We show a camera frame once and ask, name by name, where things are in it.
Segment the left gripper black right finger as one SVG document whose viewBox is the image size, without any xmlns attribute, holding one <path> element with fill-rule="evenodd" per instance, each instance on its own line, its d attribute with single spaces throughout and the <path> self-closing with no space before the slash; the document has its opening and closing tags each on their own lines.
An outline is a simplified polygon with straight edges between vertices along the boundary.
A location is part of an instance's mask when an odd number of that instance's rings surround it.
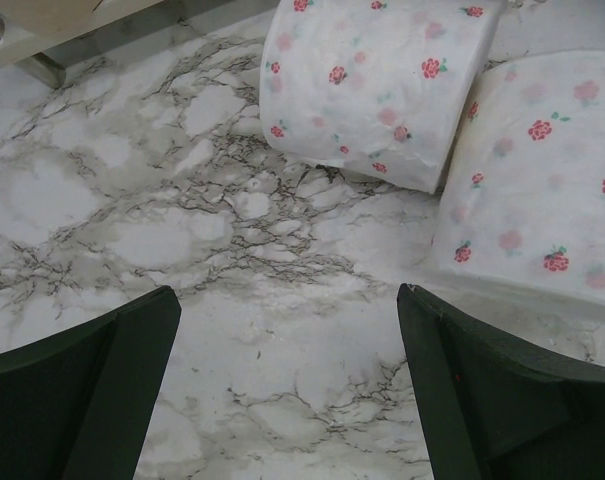
<svg viewBox="0 0 605 480">
<path fill-rule="evenodd" d="M 486 324 L 418 285 L 397 308 L 437 479 L 605 479 L 605 367 Z"/>
</svg>

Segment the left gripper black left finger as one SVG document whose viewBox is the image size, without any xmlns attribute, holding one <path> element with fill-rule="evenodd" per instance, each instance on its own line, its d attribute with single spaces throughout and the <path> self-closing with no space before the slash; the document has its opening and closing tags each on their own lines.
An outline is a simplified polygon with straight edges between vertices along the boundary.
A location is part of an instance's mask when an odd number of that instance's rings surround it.
<svg viewBox="0 0 605 480">
<path fill-rule="evenodd" d="M 162 286 L 0 354 L 0 479 L 131 479 L 181 316 Z"/>
</svg>

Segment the white red-dotted roll front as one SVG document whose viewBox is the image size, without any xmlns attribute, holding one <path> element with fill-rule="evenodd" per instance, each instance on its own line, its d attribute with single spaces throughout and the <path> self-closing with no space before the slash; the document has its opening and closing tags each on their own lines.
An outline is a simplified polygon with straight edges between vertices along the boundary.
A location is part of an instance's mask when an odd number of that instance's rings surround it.
<svg viewBox="0 0 605 480">
<path fill-rule="evenodd" d="M 479 78 L 425 267 L 464 290 L 605 317 L 605 51 Z"/>
</svg>

